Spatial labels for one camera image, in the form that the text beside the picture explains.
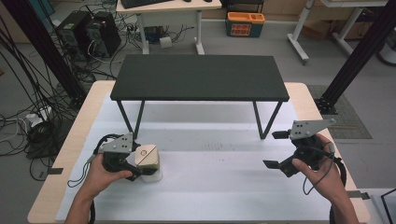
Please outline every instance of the black keyboard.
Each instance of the black keyboard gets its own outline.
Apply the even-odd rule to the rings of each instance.
[[[120,0],[124,8],[142,7],[172,0]]]

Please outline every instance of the small black table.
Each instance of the small black table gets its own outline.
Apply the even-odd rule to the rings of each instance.
[[[260,138],[264,139],[289,95],[272,56],[129,54],[123,61],[110,98],[117,101],[134,139],[146,101],[252,102]],[[134,130],[122,101],[141,101]],[[277,102],[264,132],[258,101]]]

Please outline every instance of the white paper surface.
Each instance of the white paper surface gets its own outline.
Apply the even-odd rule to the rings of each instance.
[[[81,177],[101,137],[128,133],[108,95],[70,179]],[[134,127],[140,103],[122,104]],[[258,103],[264,129],[275,107],[276,103]],[[163,179],[113,183],[95,198],[96,220],[328,220],[330,204],[314,190],[304,195],[302,174],[287,178],[262,162],[291,156],[291,141],[275,140],[271,133],[290,129],[296,119],[291,103],[283,104],[267,138],[261,140],[252,103],[146,102],[136,142],[155,144],[160,150]],[[66,189],[57,220],[65,220],[77,191],[78,187]]]

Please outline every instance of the person's right hand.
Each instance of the person's right hand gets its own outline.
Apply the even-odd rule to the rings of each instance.
[[[317,133],[317,138],[322,142],[324,146],[323,149],[327,152],[330,152],[329,144],[331,141],[319,133]],[[311,181],[315,189],[331,203],[333,203],[334,200],[338,200],[339,196],[347,196],[347,192],[341,181],[337,166],[328,157],[323,156],[321,162],[319,163],[318,171],[311,170],[308,165],[298,159],[293,159],[292,164],[299,171],[301,171],[309,179],[309,181]]]

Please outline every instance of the gray floor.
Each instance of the gray floor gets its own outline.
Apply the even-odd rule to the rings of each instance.
[[[56,4],[54,19],[62,20],[72,10],[79,9],[81,4]],[[306,65],[302,65],[297,53],[286,38],[292,33],[295,23],[267,21],[262,28],[260,38],[235,38],[226,35],[224,21],[205,21],[203,24],[202,41],[206,54],[225,55],[273,55],[279,67],[281,76],[288,82],[303,82],[311,85],[329,85],[347,59],[347,55],[329,39],[314,40],[306,37],[300,38],[300,43],[310,57]],[[180,27],[172,26],[178,32]],[[159,46],[151,47],[151,53],[158,54],[194,54],[193,46],[194,29],[186,32],[183,41],[176,43],[170,49],[161,49]],[[44,69],[39,56],[31,45],[18,45],[20,50],[28,56],[29,60]],[[121,59],[125,53],[139,53],[136,48],[127,46],[116,60]],[[20,78],[25,79],[21,69],[12,62],[13,68]],[[0,114],[8,117],[24,109],[30,103],[21,85],[11,73],[4,59],[0,59],[0,67],[6,73],[0,76]],[[103,65],[103,70],[108,71],[108,65]],[[116,75],[119,64],[112,66]],[[392,99],[396,95],[396,67],[382,64],[376,57],[361,70],[352,84],[345,92],[346,98],[353,105],[362,122],[370,132],[370,140],[337,140],[341,154],[345,160],[358,188],[384,189],[395,188],[396,178],[392,177],[396,170],[396,138],[393,129],[396,126],[394,111],[396,103]],[[10,137],[15,133],[15,126],[10,126],[0,132],[0,139]],[[21,141],[19,137],[13,138],[13,144]],[[0,145],[0,153],[5,153],[11,148],[7,144]],[[11,157],[0,157],[0,222],[2,223],[27,223],[26,217],[40,191],[42,182],[37,182],[30,177],[29,160],[25,154]],[[34,165],[34,172],[45,170],[39,164]]]

